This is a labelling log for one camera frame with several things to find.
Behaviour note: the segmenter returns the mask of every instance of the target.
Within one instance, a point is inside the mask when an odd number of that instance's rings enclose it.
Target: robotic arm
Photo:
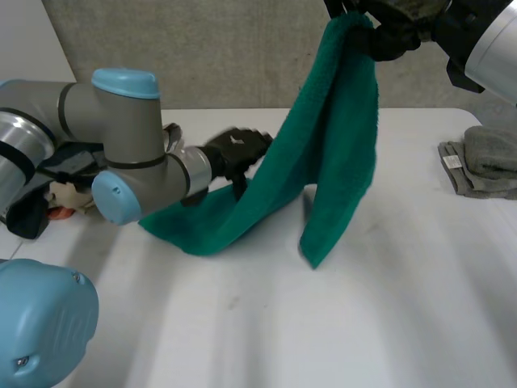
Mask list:
[[[104,144],[108,170],[92,192],[100,212],[123,225],[174,202],[199,204],[218,176],[233,181],[272,139],[229,129],[207,144],[167,154],[158,85],[138,70],[97,70],[92,85],[13,80],[0,85],[0,212],[37,166],[65,141]],[[99,317],[88,278],[29,259],[0,260],[0,387],[49,388],[83,358]]]
[[[450,57],[454,86],[488,89],[517,103],[516,0],[326,0],[330,16],[369,12],[381,25],[355,30],[351,43],[376,61],[391,61],[422,41],[435,41]]]
[[[95,178],[92,193],[102,215],[118,225],[206,194],[217,176],[242,186],[244,172],[266,153],[271,138],[231,129],[203,147],[166,154],[159,97],[154,74],[140,70],[96,70],[92,85],[5,82],[0,87],[0,211],[65,141],[104,144],[109,169]],[[242,142],[224,141],[230,137]]]

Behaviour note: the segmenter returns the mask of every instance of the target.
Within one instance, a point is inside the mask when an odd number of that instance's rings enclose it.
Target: table surface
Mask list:
[[[230,125],[274,134],[287,113],[163,116],[199,144]],[[58,387],[517,386],[517,204],[455,196],[436,149],[476,124],[382,110],[373,185],[317,271],[297,250],[303,198],[211,258],[137,224],[51,223],[15,257],[79,269],[101,301],[86,358]]]

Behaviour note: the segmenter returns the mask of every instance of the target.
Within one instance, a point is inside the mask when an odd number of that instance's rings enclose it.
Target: gray wall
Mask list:
[[[322,0],[44,0],[72,70],[157,73],[164,108],[290,107],[328,21]],[[383,107],[467,109],[486,123],[517,119],[492,95],[450,85],[434,44],[378,65]]]

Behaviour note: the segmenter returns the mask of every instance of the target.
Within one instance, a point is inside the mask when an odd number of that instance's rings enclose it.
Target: green towel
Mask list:
[[[238,202],[226,187],[211,192],[199,207],[172,205],[140,224],[186,253],[211,255],[295,199],[305,185],[317,183],[300,241],[316,268],[347,228],[375,169],[375,64],[344,44],[347,31],[357,25],[372,26],[356,13],[329,22],[300,95]]]

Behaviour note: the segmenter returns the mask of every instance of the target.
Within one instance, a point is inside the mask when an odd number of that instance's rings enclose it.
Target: towel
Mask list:
[[[465,144],[444,142],[438,146],[442,165],[458,196],[485,200],[489,198],[517,199],[517,179],[487,179],[475,175],[465,159]]]
[[[313,68],[249,187],[232,188],[201,205],[172,205],[140,222],[186,253],[212,255],[317,183],[300,249],[316,268],[339,240],[372,182],[376,163],[378,89],[375,64],[348,48],[351,27],[372,27],[356,13],[332,19]]]
[[[464,136],[465,159],[472,173],[487,179],[507,179],[517,187],[517,132],[472,127]]]

